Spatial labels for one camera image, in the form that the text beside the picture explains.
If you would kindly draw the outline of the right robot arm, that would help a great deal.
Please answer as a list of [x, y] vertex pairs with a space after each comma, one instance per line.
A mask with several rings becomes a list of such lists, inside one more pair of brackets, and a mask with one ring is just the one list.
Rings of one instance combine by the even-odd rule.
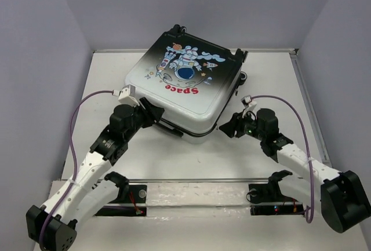
[[219, 129], [230, 138], [249, 135], [258, 139], [266, 156], [309, 182], [309, 192], [301, 191], [297, 199], [318, 200], [319, 204], [313, 207], [319, 209], [332, 230], [343, 233], [370, 217], [370, 202], [358, 175], [309, 158], [279, 131], [273, 110], [262, 108], [255, 116], [249, 112], [234, 113]]

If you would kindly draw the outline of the black and white suitcase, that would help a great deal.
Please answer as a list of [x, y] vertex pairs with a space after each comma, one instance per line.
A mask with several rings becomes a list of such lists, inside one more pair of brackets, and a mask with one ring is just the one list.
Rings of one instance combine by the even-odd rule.
[[145, 52], [125, 77], [145, 97], [165, 112], [160, 122], [180, 128], [183, 140], [202, 144], [247, 75], [242, 65], [248, 52], [208, 42], [174, 25]]

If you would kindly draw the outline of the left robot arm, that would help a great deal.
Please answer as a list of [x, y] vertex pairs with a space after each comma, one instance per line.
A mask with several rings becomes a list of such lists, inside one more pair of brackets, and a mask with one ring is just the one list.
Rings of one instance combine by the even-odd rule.
[[127, 198], [128, 179], [111, 169], [128, 150], [133, 136], [157, 124], [164, 112], [144, 97], [114, 108], [84, 160], [79, 163], [73, 157], [71, 177], [41, 206], [33, 205], [27, 211], [28, 236], [40, 250], [68, 250], [82, 223], [109, 202]]

